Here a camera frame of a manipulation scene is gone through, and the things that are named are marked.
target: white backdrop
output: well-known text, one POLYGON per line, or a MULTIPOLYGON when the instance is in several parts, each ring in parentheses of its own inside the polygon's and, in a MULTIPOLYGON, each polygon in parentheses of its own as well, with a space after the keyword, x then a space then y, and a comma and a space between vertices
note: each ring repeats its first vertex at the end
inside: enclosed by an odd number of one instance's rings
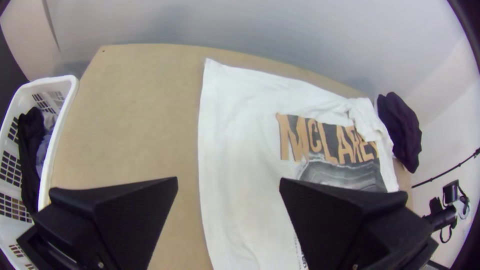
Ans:
POLYGON ((464 32, 445 0, 47 0, 63 61, 100 45, 216 47, 307 68, 373 97, 406 97, 464 32))

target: graphic print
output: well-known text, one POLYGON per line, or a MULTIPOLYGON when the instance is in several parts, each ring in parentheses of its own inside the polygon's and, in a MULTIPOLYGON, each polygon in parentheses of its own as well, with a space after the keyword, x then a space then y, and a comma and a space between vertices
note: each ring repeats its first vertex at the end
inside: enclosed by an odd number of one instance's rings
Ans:
POLYGON ((278 113, 276 119, 280 158, 300 165, 297 179, 354 190, 387 191, 377 145, 364 141, 354 126, 278 113))

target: cardboard surface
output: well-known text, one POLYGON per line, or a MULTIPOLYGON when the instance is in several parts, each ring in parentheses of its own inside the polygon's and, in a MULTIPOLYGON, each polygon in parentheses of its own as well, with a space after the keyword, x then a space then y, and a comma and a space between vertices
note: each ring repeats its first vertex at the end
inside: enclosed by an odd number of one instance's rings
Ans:
POLYGON ((205 58, 363 96, 313 72, 238 52, 173 44, 100 48, 67 116, 51 186, 87 189, 177 176, 178 194, 149 269, 212 269, 197 160, 205 58))

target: black garment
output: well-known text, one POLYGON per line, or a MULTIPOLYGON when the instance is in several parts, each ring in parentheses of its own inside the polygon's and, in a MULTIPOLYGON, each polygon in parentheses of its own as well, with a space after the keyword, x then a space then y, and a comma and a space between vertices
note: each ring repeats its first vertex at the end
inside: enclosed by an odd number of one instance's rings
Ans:
POLYGON ((44 116, 37 107, 18 118, 18 151, 21 166, 21 199, 30 214, 38 212, 40 177, 36 170, 37 151, 44 139, 44 116))
POLYGON ((419 166, 422 131, 415 112, 394 92, 379 95, 378 117, 393 142, 393 154, 411 173, 419 166))

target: white t-shirt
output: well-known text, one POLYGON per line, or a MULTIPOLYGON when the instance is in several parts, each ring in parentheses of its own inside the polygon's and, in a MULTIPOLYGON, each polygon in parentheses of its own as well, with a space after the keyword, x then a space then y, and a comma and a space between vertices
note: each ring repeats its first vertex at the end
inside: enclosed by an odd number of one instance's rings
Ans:
POLYGON ((307 269, 280 178, 397 191, 392 145, 367 98, 207 59, 198 170, 214 269, 307 269))

